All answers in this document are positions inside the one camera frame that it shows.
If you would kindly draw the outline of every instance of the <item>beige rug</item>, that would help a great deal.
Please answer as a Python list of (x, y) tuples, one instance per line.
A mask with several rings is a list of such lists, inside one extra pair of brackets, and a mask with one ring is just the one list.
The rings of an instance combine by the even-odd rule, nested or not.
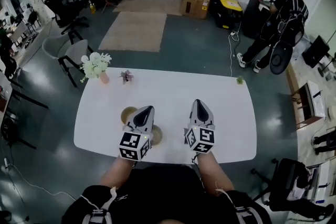
[(121, 12), (98, 49), (159, 52), (166, 17), (162, 13)]
[(180, 15), (182, 0), (122, 0), (114, 12), (156, 12)]

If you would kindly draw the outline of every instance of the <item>white flower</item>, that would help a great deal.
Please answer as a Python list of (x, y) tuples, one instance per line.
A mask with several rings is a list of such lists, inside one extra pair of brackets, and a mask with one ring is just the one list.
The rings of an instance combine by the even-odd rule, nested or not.
[(102, 73), (102, 70), (100, 67), (97, 66), (93, 69), (93, 72), (99, 76)]
[(95, 65), (97, 64), (99, 61), (101, 61), (101, 56), (99, 53), (97, 52), (93, 52), (90, 55), (90, 61)]
[(106, 63), (110, 63), (110, 61), (112, 60), (111, 56), (109, 56), (108, 54), (101, 54), (101, 60), (106, 62)]
[(105, 71), (107, 69), (108, 63), (107, 62), (99, 62), (97, 64), (97, 67), (99, 67), (102, 71)]
[(85, 70), (93, 70), (94, 66), (92, 64), (92, 62), (90, 61), (86, 61), (85, 63), (83, 63), (83, 68), (84, 68), (84, 71)]
[(111, 57), (108, 54), (100, 55), (97, 52), (93, 52), (90, 57), (83, 55), (81, 61), (83, 62), (81, 69), (84, 70), (85, 73), (85, 77), (81, 81), (84, 82), (85, 78), (98, 78), (102, 72), (106, 71)]
[(86, 55), (83, 55), (82, 58), (80, 58), (80, 60), (82, 62), (87, 62), (89, 60), (89, 57), (87, 57)]

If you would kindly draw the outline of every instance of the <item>person's arm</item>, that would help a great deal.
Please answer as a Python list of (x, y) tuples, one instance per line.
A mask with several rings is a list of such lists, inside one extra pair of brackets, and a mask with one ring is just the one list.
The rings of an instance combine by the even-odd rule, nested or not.
[(287, 0), (274, 0), (272, 5), (269, 7), (269, 11), (274, 14), (279, 11)]
[(197, 160), (203, 185), (209, 194), (215, 196), (222, 194), (216, 191), (216, 189), (224, 191), (235, 190), (231, 180), (219, 166), (212, 152), (198, 154)]
[(270, 6), (269, 6), (269, 11), (274, 14), (278, 11), (277, 7), (274, 5), (274, 3), (272, 3)]
[(100, 179), (100, 185), (120, 188), (129, 178), (135, 161), (117, 157)]

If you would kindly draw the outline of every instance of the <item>dark floor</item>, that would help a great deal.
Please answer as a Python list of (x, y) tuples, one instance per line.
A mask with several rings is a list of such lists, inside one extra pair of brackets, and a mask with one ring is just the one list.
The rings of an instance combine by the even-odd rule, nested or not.
[[(118, 13), (108, 8), (104, 14), (97, 11), (91, 15), (88, 9), (82, 14), (89, 18), (90, 27), (79, 32), (97, 50)], [(111, 66), (229, 76), (227, 36), (228, 32), (215, 27), (211, 18), (198, 20), (168, 15), (160, 53), (110, 51)], [(244, 51), (253, 41), (242, 35), (240, 38), (238, 51)], [(241, 69), (235, 59), (232, 71), (234, 77), (243, 76), (250, 91), (257, 123), (257, 155), (250, 161), (222, 164), (222, 168), (237, 190), (256, 196), (261, 182), (250, 174), (253, 167), (271, 176), (272, 158), (297, 159), (295, 117), (285, 74), (275, 76), (268, 68), (255, 74), (252, 68)], [(13, 145), (15, 165), (20, 172), (32, 184), (52, 193), (65, 191), (77, 198), (84, 188), (97, 183), (114, 158), (81, 150), (73, 143), (77, 108), (85, 87), (79, 82), (82, 74), (76, 70), (73, 74), (78, 89), (72, 86), (58, 62), (39, 49), (24, 67), (18, 82), (24, 86), (23, 93), (47, 104), (49, 110), (24, 100), (20, 103), (13, 100), (10, 107), (19, 114), (20, 136), (38, 147), (33, 150), (20, 143)], [(11, 159), (5, 143), (3, 149)], [(16, 172), (11, 171), (11, 175), (27, 207), (23, 207), (6, 174), (1, 173), (0, 206), (13, 213), (12, 223), (23, 220), (26, 210), (31, 223), (60, 223), (62, 214), (72, 203), (69, 197), (51, 196), (28, 186)], [(286, 214), (271, 214), (271, 217), (273, 223), (284, 223)]]

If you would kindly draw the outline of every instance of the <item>white chair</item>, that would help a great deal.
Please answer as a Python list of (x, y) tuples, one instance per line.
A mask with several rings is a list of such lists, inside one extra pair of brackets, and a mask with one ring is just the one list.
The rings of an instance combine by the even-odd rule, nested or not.
[(58, 37), (48, 37), (44, 40), (42, 49), (50, 58), (58, 60), (73, 86), (77, 87), (69, 69), (75, 67), (84, 74), (84, 71), (79, 69), (82, 64), (81, 57), (88, 55), (88, 51), (93, 52), (93, 50), (88, 46), (88, 41), (85, 39), (71, 45), (72, 38), (70, 37), (71, 33)]

